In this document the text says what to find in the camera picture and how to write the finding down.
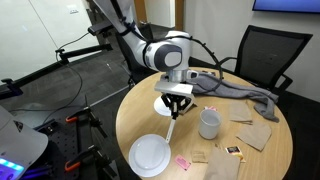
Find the blue light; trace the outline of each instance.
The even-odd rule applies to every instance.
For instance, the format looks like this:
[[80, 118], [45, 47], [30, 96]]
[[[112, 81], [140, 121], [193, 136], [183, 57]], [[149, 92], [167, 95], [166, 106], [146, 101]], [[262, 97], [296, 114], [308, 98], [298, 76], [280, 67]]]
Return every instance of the blue light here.
[[6, 162], [7, 162], [6, 160], [0, 158], [0, 164], [4, 164]]
[[8, 168], [11, 168], [11, 169], [14, 169], [16, 171], [22, 171], [24, 169], [24, 167], [18, 165], [18, 164], [15, 164], [15, 163], [12, 163], [12, 162], [9, 162], [5, 159], [2, 159], [0, 158], [0, 164], [8, 167]]
[[14, 169], [17, 171], [22, 171], [24, 168], [22, 166], [16, 165]]
[[12, 162], [8, 163], [8, 167], [13, 167], [15, 164], [13, 164]]

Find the monitor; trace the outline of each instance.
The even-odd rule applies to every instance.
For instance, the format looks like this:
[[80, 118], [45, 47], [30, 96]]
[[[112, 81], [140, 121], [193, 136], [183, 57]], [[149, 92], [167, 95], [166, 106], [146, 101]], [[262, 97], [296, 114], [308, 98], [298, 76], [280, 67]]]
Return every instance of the monitor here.
[[320, 13], [320, 0], [255, 0], [252, 10]]

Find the cable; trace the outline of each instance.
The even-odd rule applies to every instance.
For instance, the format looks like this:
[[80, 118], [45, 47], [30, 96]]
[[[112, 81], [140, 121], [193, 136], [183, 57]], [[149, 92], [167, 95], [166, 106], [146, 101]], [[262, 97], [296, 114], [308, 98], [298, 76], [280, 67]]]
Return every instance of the cable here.
[[[62, 49], [62, 48], [65, 47], [65, 46], [69, 45], [69, 44], [72, 44], [72, 43], [75, 43], [75, 42], [79, 41], [80, 39], [84, 38], [84, 37], [85, 37], [86, 35], [88, 35], [88, 34], [89, 34], [89, 33], [86, 33], [86, 34], [84, 34], [83, 36], [81, 36], [80, 38], [78, 38], [78, 39], [76, 39], [76, 40], [74, 40], [74, 41], [71, 41], [71, 42], [69, 42], [69, 43], [67, 43], [67, 44], [64, 44], [64, 45], [61, 46], [59, 49], [57, 49], [57, 51], [60, 50], [60, 49]], [[57, 52], [57, 51], [56, 51], [56, 60], [57, 60], [58, 63], [60, 63], [59, 60], [58, 60], [58, 52]], [[71, 103], [73, 103], [73, 101], [79, 96], [79, 94], [80, 94], [80, 92], [81, 92], [82, 85], [83, 85], [83, 79], [82, 79], [81, 75], [79, 74], [79, 72], [76, 71], [75, 69], [73, 69], [72, 67], [70, 67], [69, 64], [63, 65], [63, 66], [71, 69], [73, 72], [75, 72], [75, 73], [78, 75], [78, 77], [79, 77], [79, 79], [80, 79], [80, 87], [79, 87], [79, 89], [78, 89], [77, 94], [73, 97], [73, 99], [72, 99], [71, 101], [69, 101], [69, 103], [67, 103], [66, 105], [64, 105], [64, 106], [62, 106], [62, 107], [54, 110], [53, 112], [51, 112], [51, 113], [46, 117], [46, 119], [43, 121], [42, 124], [45, 124], [45, 123], [47, 122], [47, 120], [49, 119], [49, 117], [50, 117], [52, 114], [58, 112], [58, 111], [61, 110], [61, 109], [67, 108]]]
[[223, 71], [222, 71], [222, 67], [221, 67], [221, 63], [218, 61], [218, 59], [216, 58], [216, 56], [214, 55], [213, 52], [210, 51], [210, 49], [206, 46], [206, 43], [202, 43], [200, 40], [198, 39], [193, 39], [193, 37], [185, 37], [185, 36], [169, 36], [169, 37], [165, 37], [165, 38], [160, 38], [160, 39], [152, 39], [152, 40], [148, 40], [147, 43], [146, 43], [146, 46], [144, 47], [143, 49], [143, 62], [145, 63], [145, 65], [147, 66], [146, 62], [145, 62], [145, 53], [146, 53], [146, 50], [148, 48], [148, 46], [151, 44], [151, 43], [157, 43], [157, 42], [161, 42], [161, 41], [165, 41], [165, 40], [168, 40], [168, 39], [173, 39], [173, 38], [182, 38], [182, 39], [188, 39], [190, 41], [194, 41], [198, 44], [200, 44], [206, 51], [207, 53], [211, 56], [211, 58], [213, 59], [213, 61], [216, 63], [216, 66], [218, 66], [218, 70], [219, 70], [219, 82], [218, 84], [213, 87], [211, 90], [207, 90], [207, 92], [210, 92], [210, 91], [215, 91], [222, 83], [222, 80], [223, 80]]
[[[74, 41], [71, 41], [71, 42], [69, 42], [69, 43], [66, 43], [66, 44], [62, 45], [60, 48], [58, 48], [58, 50], [61, 50], [63, 47], [65, 47], [65, 46], [67, 46], [67, 45], [69, 45], [69, 44], [72, 44], [72, 43], [75, 43], [75, 42], [79, 41], [80, 39], [82, 39], [83, 37], [85, 37], [85, 36], [88, 35], [88, 34], [89, 34], [89, 33], [85, 33], [85, 34], [84, 34], [83, 36], [81, 36], [80, 38], [78, 38], [78, 39], [76, 39], [76, 40], [74, 40]], [[80, 87], [79, 87], [76, 95], [75, 95], [75, 96], [71, 99], [71, 101], [69, 101], [66, 105], [61, 106], [60, 108], [57, 108], [57, 109], [14, 109], [14, 110], [10, 110], [9, 112], [14, 112], [14, 111], [34, 111], [34, 112], [53, 111], [53, 112], [51, 112], [51, 113], [44, 119], [44, 121], [43, 121], [43, 123], [42, 123], [42, 124], [44, 124], [44, 123], [48, 120], [48, 118], [49, 118], [52, 114], [56, 113], [57, 111], [59, 111], [59, 110], [61, 110], [61, 109], [64, 109], [64, 108], [77, 107], [77, 106], [69, 106], [69, 105], [70, 105], [71, 103], [73, 103], [74, 100], [79, 96], [79, 94], [80, 94], [80, 92], [81, 92], [81, 89], [82, 89], [82, 86], [83, 86], [83, 79], [82, 79], [81, 75], [79, 74], [79, 72], [76, 71], [74, 68], [70, 67], [69, 64], [64, 65], [64, 64], [62, 64], [62, 63], [59, 62], [59, 60], [58, 60], [58, 52], [57, 52], [58, 50], [56, 50], [56, 61], [57, 61], [61, 66], [65, 66], [65, 67], [71, 69], [72, 71], [74, 71], [74, 72], [77, 74], [77, 76], [79, 77], [79, 79], [80, 79]]]

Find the cup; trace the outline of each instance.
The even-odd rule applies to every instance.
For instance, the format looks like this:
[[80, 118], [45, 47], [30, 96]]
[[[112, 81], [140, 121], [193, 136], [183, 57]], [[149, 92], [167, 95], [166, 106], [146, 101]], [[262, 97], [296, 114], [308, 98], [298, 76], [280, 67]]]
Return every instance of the cup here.
[[221, 125], [220, 114], [212, 109], [204, 109], [200, 113], [199, 134], [205, 139], [213, 139]]

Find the brown paper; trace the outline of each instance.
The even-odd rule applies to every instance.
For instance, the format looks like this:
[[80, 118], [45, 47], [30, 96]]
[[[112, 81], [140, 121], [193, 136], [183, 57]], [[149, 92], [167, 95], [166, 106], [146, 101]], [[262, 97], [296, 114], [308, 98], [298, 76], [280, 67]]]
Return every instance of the brown paper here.
[[229, 106], [229, 118], [231, 121], [252, 122], [251, 111], [243, 101], [232, 101]]
[[262, 151], [271, 136], [271, 128], [268, 124], [253, 121], [252, 125], [243, 125], [236, 136], [243, 142]]
[[240, 158], [214, 147], [203, 179], [236, 180], [238, 177], [239, 165]]

